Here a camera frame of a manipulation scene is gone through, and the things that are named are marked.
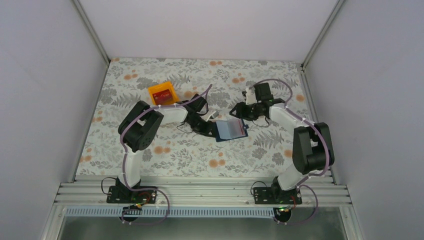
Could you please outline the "red credit card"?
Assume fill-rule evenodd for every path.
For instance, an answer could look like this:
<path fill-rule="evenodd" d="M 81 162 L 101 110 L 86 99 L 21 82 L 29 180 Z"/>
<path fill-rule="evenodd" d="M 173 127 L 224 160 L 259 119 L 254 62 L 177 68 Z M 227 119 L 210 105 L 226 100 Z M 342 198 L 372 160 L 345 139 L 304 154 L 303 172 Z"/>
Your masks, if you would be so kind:
<path fill-rule="evenodd" d="M 169 89 L 158 91 L 152 94 L 156 105 L 170 105 L 174 103 L 174 98 Z"/>

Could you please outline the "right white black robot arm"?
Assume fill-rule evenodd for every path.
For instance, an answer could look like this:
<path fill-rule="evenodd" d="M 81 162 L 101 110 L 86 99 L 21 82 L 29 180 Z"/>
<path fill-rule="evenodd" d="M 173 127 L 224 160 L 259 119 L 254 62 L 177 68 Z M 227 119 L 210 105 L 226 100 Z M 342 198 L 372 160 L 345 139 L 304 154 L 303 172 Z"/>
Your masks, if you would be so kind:
<path fill-rule="evenodd" d="M 251 122 L 265 117 L 291 133 L 292 163 L 284 173 L 273 179 L 270 187 L 272 200 L 282 204 L 289 199 L 291 190 L 298 189 L 311 177 L 323 176 L 335 157 L 329 126 L 292 111 L 288 99 L 274 97 L 269 82 L 270 78 L 248 87 L 243 92 L 245 101 L 237 103 L 229 114 Z"/>

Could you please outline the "blue card holder wallet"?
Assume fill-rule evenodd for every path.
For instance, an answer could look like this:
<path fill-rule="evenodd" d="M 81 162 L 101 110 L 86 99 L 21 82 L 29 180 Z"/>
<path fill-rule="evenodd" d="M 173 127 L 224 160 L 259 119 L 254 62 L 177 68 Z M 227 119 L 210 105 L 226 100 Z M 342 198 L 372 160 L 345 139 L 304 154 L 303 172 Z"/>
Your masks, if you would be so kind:
<path fill-rule="evenodd" d="M 243 119 L 217 120 L 215 122 L 216 142 L 225 142 L 248 137 L 249 126 Z"/>

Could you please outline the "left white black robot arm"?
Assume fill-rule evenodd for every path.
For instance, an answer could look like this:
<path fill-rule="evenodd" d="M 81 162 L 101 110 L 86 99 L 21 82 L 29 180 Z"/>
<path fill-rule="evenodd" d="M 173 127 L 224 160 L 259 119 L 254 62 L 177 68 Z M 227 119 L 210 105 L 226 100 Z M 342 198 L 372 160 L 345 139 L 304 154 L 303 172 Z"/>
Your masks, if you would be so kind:
<path fill-rule="evenodd" d="M 141 161 L 136 153 L 144 151 L 153 142 L 158 129 L 163 124 L 188 124 L 192 132 L 209 138 L 217 136 L 216 124 L 204 117 L 214 114 L 200 113 L 207 105 L 206 98 L 196 94 L 190 100 L 179 101 L 171 105 L 150 105 L 138 101 L 118 127 L 119 140 L 124 149 L 122 171 L 118 176 L 119 196 L 131 203 L 139 197 L 141 182 Z"/>

